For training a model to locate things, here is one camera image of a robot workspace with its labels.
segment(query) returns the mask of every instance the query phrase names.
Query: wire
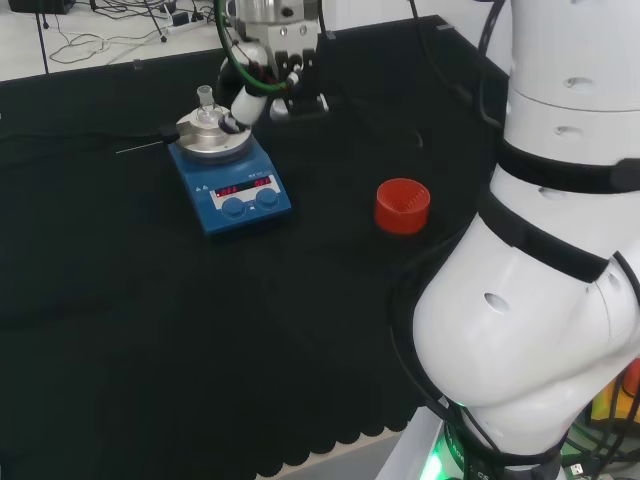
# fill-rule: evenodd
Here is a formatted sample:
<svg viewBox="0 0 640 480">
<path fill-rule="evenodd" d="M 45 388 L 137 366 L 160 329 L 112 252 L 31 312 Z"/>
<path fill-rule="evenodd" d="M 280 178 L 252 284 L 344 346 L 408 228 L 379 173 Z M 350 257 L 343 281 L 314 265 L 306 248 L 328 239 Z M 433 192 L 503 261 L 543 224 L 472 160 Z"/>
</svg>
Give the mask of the wire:
<svg viewBox="0 0 640 480">
<path fill-rule="evenodd" d="M 420 382 L 414 377 L 413 373 L 405 363 L 402 355 L 400 354 L 400 350 L 398 349 L 398 343 L 396 341 L 396 334 L 394 332 L 394 326 L 389 325 L 389 334 L 391 336 L 391 345 L 393 346 L 393 350 L 396 354 L 396 358 L 398 359 L 398 363 L 404 370 L 405 375 L 411 380 L 411 383 L 418 389 L 418 391 L 422 394 L 422 397 L 425 401 L 426 407 L 435 413 L 438 417 L 440 417 L 444 421 L 451 421 L 452 418 L 449 414 L 449 411 L 446 409 L 444 405 L 442 405 L 437 399 L 433 398 L 429 393 L 422 387 Z"/>
<path fill-rule="evenodd" d="M 416 386 L 418 391 L 421 393 L 425 405 L 429 410 L 435 413 L 442 420 L 454 423 L 455 419 L 452 416 L 452 413 L 449 409 L 447 409 L 444 405 L 439 402 L 439 399 L 442 397 L 442 394 L 437 392 L 437 389 L 433 385 L 425 386 L 417 378 L 413 375 L 411 369 L 409 368 L 407 362 L 405 361 L 404 355 L 399 348 L 397 339 L 400 336 L 403 336 L 399 329 L 399 323 L 397 319 L 398 310 L 399 310 L 399 299 L 397 295 L 400 292 L 407 291 L 407 283 L 409 280 L 413 279 L 413 275 L 415 275 L 415 271 L 423 267 L 424 264 L 431 260 L 434 255 L 441 252 L 446 247 L 451 244 L 459 241 L 464 233 L 467 230 L 467 224 L 465 223 L 464 227 L 457 230 L 451 236 L 437 242 L 433 247 L 428 248 L 421 252 L 416 257 L 412 258 L 409 262 L 407 262 L 404 267 L 400 270 L 397 278 L 392 282 L 391 289 L 387 295 L 386 300 L 386 315 L 387 321 L 389 323 L 389 334 L 391 338 L 391 345 L 393 347 L 396 358 L 398 359 L 398 363 L 402 367 L 403 371 L 411 380 L 411 382 Z"/>
<path fill-rule="evenodd" d="M 56 17 L 56 24 L 57 24 L 57 30 L 58 33 L 60 33 L 60 35 L 62 35 L 64 37 L 64 39 L 66 40 L 67 44 L 63 45 L 62 47 L 60 47 L 58 50 L 56 50 L 55 52 L 53 52 L 52 54 L 49 55 L 49 59 L 53 62 L 59 63 L 59 64 L 63 64 L 63 65 L 70 65 L 73 63 L 78 63 L 78 62 L 83 62 L 85 60 L 90 59 L 91 57 L 93 57 L 94 55 L 97 54 L 101 54 L 101 53 L 105 53 L 106 51 L 108 51 L 112 45 L 133 45 L 134 48 L 127 50 L 126 52 L 121 53 L 120 55 L 118 55 L 117 57 L 111 59 L 109 62 L 107 62 L 107 65 L 110 65 L 111 63 L 114 63 L 115 61 L 119 60 L 120 58 L 122 58 L 124 55 L 127 55 L 129 53 L 131 53 L 133 50 L 140 48 L 143 45 L 146 45 L 150 40 L 153 39 L 148 39 L 145 42 L 142 43 L 129 43 L 129 42 L 119 42 L 119 41 L 115 41 L 117 39 L 122 39 L 122 40 L 144 40 L 147 39 L 147 37 L 149 37 L 150 35 L 156 33 L 156 30 L 152 30 L 151 32 L 147 33 L 146 35 L 143 35 L 141 37 L 126 37 L 126 36 L 115 36 L 115 37 L 109 37 L 109 38 L 104 38 L 100 35 L 94 34 L 94 33 L 78 33 L 78 32 L 63 32 L 60 28 L 60 19 L 58 18 L 57 15 L 55 15 Z M 65 33 L 67 35 L 76 35 L 76 37 L 74 37 L 73 39 L 69 40 L 69 38 L 65 35 Z M 79 42 L 80 39 L 83 38 L 93 38 L 94 40 L 88 40 L 88 41 L 84 41 L 84 42 Z M 74 47 L 79 47 L 82 45 L 88 45 L 88 44 L 92 44 L 92 43 L 100 43 L 100 49 L 99 50 L 94 50 L 92 51 L 89 55 L 84 56 L 82 58 L 78 58 L 75 60 L 60 60 L 58 58 L 55 58 L 59 53 L 61 53 L 62 51 L 66 50 L 66 49 L 70 49 L 70 48 L 74 48 Z"/>
<path fill-rule="evenodd" d="M 224 50 L 225 55 L 229 59 L 229 62 L 234 66 L 236 71 L 242 75 L 242 77 L 253 87 L 258 90 L 264 92 L 265 94 L 281 92 L 287 89 L 287 84 L 285 82 L 278 83 L 276 85 L 269 85 L 268 83 L 261 82 L 253 78 L 253 76 L 247 72 L 240 62 L 236 59 L 235 55 L 231 51 L 231 47 L 229 46 L 229 42 L 227 41 L 227 35 L 224 27 L 224 0 L 213 0 L 215 13 L 216 13 L 216 28 L 218 29 L 218 36 L 220 37 L 220 43 L 222 44 L 222 48 Z"/>
<path fill-rule="evenodd" d="M 478 44 L 478 80 L 476 82 L 475 95 L 473 97 L 474 110 L 476 114 L 489 126 L 497 129 L 502 129 L 502 124 L 487 115 L 484 108 L 484 87 L 487 76 L 487 52 L 489 51 L 489 44 L 491 43 L 491 36 L 495 29 L 502 7 L 504 7 L 506 0 L 495 0 L 487 16 L 487 20 L 482 29 L 482 35 L 480 36 L 480 43 Z"/>
<path fill-rule="evenodd" d="M 159 137 L 156 133 L 128 133 L 128 132 L 110 132 L 110 131 L 87 131 L 87 132 L 29 132 L 16 131 L 0 135 L 0 142 L 16 140 L 21 138 L 48 138 L 48 139 L 66 139 L 78 137 L 104 137 L 104 138 L 120 138 L 120 139 L 153 139 Z"/>
<path fill-rule="evenodd" d="M 318 0 L 318 21 L 320 22 L 320 32 L 322 35 L 327 35 L 327 26 L 324 23 L 324 7 L 322 6 L 322 0 Z"/>
<path fill-rule="evenodd" d="M 567 445 L 569 445 L 572 448 L 575 448 L 576 450 L 578 450 L 580 453 L 590 453 L 590 450 L 588 448 L 585 448 L 583 445 L 580 445 L 578 442 L 571 440 L 570 438 L 567 437 L 567 439 L 564 441 L 564 443 L 566 443 Z"/>
<path fill-rule="evenodd" d="M 62 31 L 60 31 L 60 20 L 58 19 L 58 14 L 54 13 L 53 16 L 56 17 L 56 24 L 58 25 L 58 33 L 64 37 L 64 39 L 67 41 L 67 45 L 69 45 L 71 42 L 69 41 L 67 36 L 64 33 L 62 33 Z"/>
<path fill-rule="evenodd" d="M 484 430 L 482 430 L 482 427 L 480 426 L 478 421 L 475 418 L 473 418 L 473 416 L 471 415 L 471 412 L 469 412 L 469 409 L 467 407 L 461 407 L 461 410 L 464 412 L 467 418 L 471 421 L 473 426 L 476 427 L 476 430 L 480 432 L 480 435 L 482 435 L 482 437 L 487 441 L 487 443 L 491 446 L 491 448 L 493 448 L 496 452 L 499 452 L 500 449 L 498 448 L 498 445 L 496 445 L 496 443 L 491 439 L 491 437 Z"/>
<path fill-rule="evenodd" d="M 624 274 L 627 276 L 627 279 L 631 283 L 631 287 L 633 288 L 633 293 L 636 296 L 636 301 L 638 302 L 638 306 L 640 306 L 640 281 L 638 281 L 638 277 L 633 271 L 633 268 L 631 267 L 631 265 L 629 265 L 629 262 L 627 262 L 627 259 L 624 258 L 620 252 L 616 252 L 613 255 L 613 258 L 618 262 L 618 265 L 620 265 L 620 268 L 622 269 Z M 640 409 L 640 384 L 638 385 L 638 388 L 636 390 L 636 395 L 633 397 L 633 402 L 631 403 L 631 409 L 629 410 L 627 419 L 624 423 L 624 426 L 622 427 L 622 431 L 620 432 L 620 434 L 618 435 L 618 438 L 616 438 L 616 441 L 613 443 L 613 445 L 609 449 L 609 452 L 607 453 L 607 455 L 605 455 L 605 457 L 602 459 L 602 462 L 600 463 L 600 467 L 598 468 L 596 473 L 591 477 L 592 480 L 597 480 L 600 474 L 606 468 L 606 466 L 614 459 L 617 451 L 622 446 L 622 442 L 624 442 L 624 438 L 629 428 L 635 422 L 636 416 L 638 415 L 638 409 Z"/>
<path fill-rule="evenodd" d="M 596 448 L 593 449 L 592 453 L 600 454 L 600 450 L 609 445 L 609 438 L 611 437 L 611 433 L 613 432 L 613 426 L 616 422 L 616 410 L 618 408 L 618 396 L 620 394 L 620 389 L 622 388 L 622 382 L 624 381 L 624 376 L 627 373 L 627 369 L 625 368 L 618 378 L 616 378 L 616 383 L 613 387 L 613 394 L 611 396 L 611 408 L 609 409 L 609 419 L 607 420 L 607 425 L 605 427 L 604 433 L 602 435 L 602 439 L 598 442 Z"/>
<path fill-rule="evenodd" d="M 581 436 L 594 443 L 595 445 L 597 445 L 602 440 L 602 438 L 594 436 L 591 432 L 589 432 L 586 428 L 578 423 L 574 423 L 573 425 L 571 425 L 571 427 L 577 430 Z"/>
<path fill-rule="evenodd" d="M 42 50 L 42 61 L 44 62 L 44 72 L 47 75 L 49 75 L 49 65 L 47 64 L 47 52 L 44 48 L 44 38 L 42 37 L 42 27 L 40 26 L 40 15 L 37 13 L 36 13 L 36 23 L 38 24 L 38 36 L 40 37 L 40 49 Z"/>
<path fill-rule="evenodd" d="M 440 70 L 440 67 L 434 60 L 433 55 L 431 54 L 431 50 L 429 49 L 429 45 L 427 44 L 427 40 L 424 36 L 424 32 L 422 31 L 422 26 L 420 25 L 420 15 L 418 14 L 418 8 L 416 7 L 416 2 L 415 0 L 409 0 L 409 3 L 411 4 L 411 12 L 413 13 L 414 24 L 415 24 L 416 32 L 418 34 L 418 40 L 420 42 L 420 49 L 422 51 L 422 56 L 424 57 L 425 61 L 435 73 L 438 81 L 442 84 L 442 86 L 444 86 L 449 92 L 453 94 L 454 98 L 461 101 L 465 107 L 469 107 L 469 108 L 472 107 L 473 96 L 471 95 L 471 93 L 462 85 L 457 83 L 455 84 L 451 83 L 447 79 L 446 75 L 442 72 L 442 70 Z"/>
</svg>

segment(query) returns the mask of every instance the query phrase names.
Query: red bottle cap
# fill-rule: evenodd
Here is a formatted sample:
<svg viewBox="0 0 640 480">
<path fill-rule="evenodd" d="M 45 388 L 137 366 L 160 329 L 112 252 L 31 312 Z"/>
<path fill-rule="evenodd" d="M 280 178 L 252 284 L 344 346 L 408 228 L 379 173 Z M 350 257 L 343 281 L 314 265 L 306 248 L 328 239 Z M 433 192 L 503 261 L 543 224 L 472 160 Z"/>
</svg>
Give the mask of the red bottle cap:
<svg viewBox="0 0 640 480">
<path fill-rule="evenodd" d="M 389 233 L 413 235 L 427 224 L 431 194 L 408 178 L 394 178 L 378 188 L 375 220 Z"/>
</svg>

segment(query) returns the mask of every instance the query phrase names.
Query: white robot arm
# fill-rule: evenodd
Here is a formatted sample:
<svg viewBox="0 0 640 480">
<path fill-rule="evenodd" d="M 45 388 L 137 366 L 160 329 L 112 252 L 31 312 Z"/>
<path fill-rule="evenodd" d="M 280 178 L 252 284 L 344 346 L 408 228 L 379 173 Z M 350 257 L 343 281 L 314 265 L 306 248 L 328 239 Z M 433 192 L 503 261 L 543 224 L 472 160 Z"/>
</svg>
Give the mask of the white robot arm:
<svg viewBox="0 0 640 480">
<path fill-rule="evenodd" d="M 501 452 L 537 455 L 640 354 L 640 3 L 512 10 L 509 151 L 413 335 Z"/>
<path fill-rule="evenodd" d="M 251 127 L 270 95 L 278 97 L 272 106 L 274 120 L 295 113 L 292 110 L 299 105 L 326 110 L 324 97 L 317 91 L 318 0 L 217 0 L 216 5 L 217 12 L 226 6 L 224 14 L 243 39 L 225 48 L 245 83 L 221 124 L 228 133 Z M 220 22 L 216 18 L 224 45 L 230 41 L 229 32 Z M 266 72 L 274 77 L 269 83 Z"/>
</svg>

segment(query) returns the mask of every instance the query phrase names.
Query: white floor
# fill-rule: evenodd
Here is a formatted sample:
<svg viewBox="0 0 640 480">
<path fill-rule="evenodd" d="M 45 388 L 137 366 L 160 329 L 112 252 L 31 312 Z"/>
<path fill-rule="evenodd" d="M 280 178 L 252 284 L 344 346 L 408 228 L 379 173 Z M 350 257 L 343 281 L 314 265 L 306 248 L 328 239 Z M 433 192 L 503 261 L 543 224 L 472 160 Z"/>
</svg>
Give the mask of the white floor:
<svg viewBox="0 0 640 480">
<path fill-rule="evenodd" d="M 211 0 L 196 0 L 198 8 L 211 5 Z M 440 14 L 451 22 L 471 42 L 477 42 L 489 4 L 473 0 L 418 0 L 421 15 Z M 178 7 L 192 9 L 191 0 L 178 0 Z M 411 10 L 406 0 L 325 0 L 325 16 L 330 29 L 344 29 L 370 23 L 409 18 Z M 510 64 L 511 11 L 503 12 L 490 48 L 490 57 L 503 69 Z M 71 40 L 80 33 L 91 33 L 104 38 L 114 36 L 143 37 L 155 30 L 150 18 L 135 17 L 123 20 L 111 20 L 91 11 L 89 5 L 76 4 L 69 14 L 58 15 L 60 29 Z M 65 38 L 58 33 L 56 18 L 47 16 L 50 25 L 43 31 L 47 55 L 53 54 L 66 45 Z M 165 20 L 159 20 L 161 26 Z M 91 38 L 78 39 L 81 43 Z M 168 35 L 168 41 L 161 43 L 159 35 L 151 33 L 142 40 L 114 39 L 107 51 L 96 53 L 82 60 L 96 49 L 103 48 L 102 42 L 94 39 L 84 45 L 68 48 L 55 55 L 56 60 L 48 60 L 50 72 L 96 67 L 109 63 L 131 62 L 135 59 L 148 59 L 177 55 L 189 52 L 219 48 L 216 29 L 213 24 L 199 22 Z M 0 0 L 0 81 L 12 80 L 44 74 L 44 64 L 35 15 L 18 14 L 9 9 L 8 0 Z"/>
<path fill-rule="evenodd" d="M 198 0 L 196 5 L 200 8 L 211 5 L 211 1 Z M 178 0 L 178 7 L 192 9 L 193 4 L 191 0 Z M 151 18 L 134 17 L 111 20 L 92 12 L 89 5 L 76 4 L 68 15 L 58 15 L 58 20 L 60 30 L 66 34 L 69 40 L 80 33 L 91 33 L 104 38 L 114 36 L 139 38 L 155 31 Z M 50 28 L 43 30 L 43 37 L 47 55 L 51 55 L 66 45 L 67 41 L 58 32 L 56 18 L 53 15 L 47 15 L 47 22 Z M 166 20 L 162 18 L 158 18 L 158 22 L 161 27 L 167 24 Z M 186 31 L 178 30 L 168 34 L 166 43 L 160 42 L 160 35 L 157 33 L 141 40 L 114 39 L 104 53 L 95 54 L 93 57 L 77 63 L 62 64 L 49 59 L 49 71 L 51 73 L 61 72 L 106 65 L 110 62 L 130 62 L 135 59 L 163 57 L 220 47 L 213 23 L 207 25 L 206 21 L 202 21 L 194 26 L 187 26 L 184 30 Z M 86 37 L 79 39 L 77 43 L 82 43 L 85 40 L 90 42 L 65 49 L 54 56 L 54 59 L 62 62 L 83 59 L 95 49 L 102 48 L 102 42 L 95 38 Z M 2 45 L 0 47 L 0 81 L 44 73 L 35 15 L 11 12 L 8 0 L 0 0 L 0 45 Z"/>
</svg>

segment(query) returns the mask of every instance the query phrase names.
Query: black tablecloth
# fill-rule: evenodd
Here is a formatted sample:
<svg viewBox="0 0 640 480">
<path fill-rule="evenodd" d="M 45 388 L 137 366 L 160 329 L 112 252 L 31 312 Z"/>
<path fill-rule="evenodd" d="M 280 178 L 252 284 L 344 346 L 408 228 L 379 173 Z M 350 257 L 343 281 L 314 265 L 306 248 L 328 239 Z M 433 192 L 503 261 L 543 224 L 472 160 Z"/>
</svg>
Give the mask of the black tablecloth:
<svg viewBox="0 0 640 480">
<path fill-rule="evenodd" d="M 440 23 L 425 20 L 439 62 L 472 84 L 472 49 Z M 390 345 L 385 292 L 474 212 L 486 130 L 435 82 L 409 22 L 339 32 L 321 59 L 327 91 L 340 84 L 352 108 L 255 131 L 293 213 L 211 239 L 162 147 L 2 143 L 3 478 L 250 479 L 406 425 L 421 401 Z M 2 132 L 153 131 L 194 108 L 221 61 L 5 83 Z M 432 192 L 416 237 L 373 223 L 393 177 Z"/>
</svg>

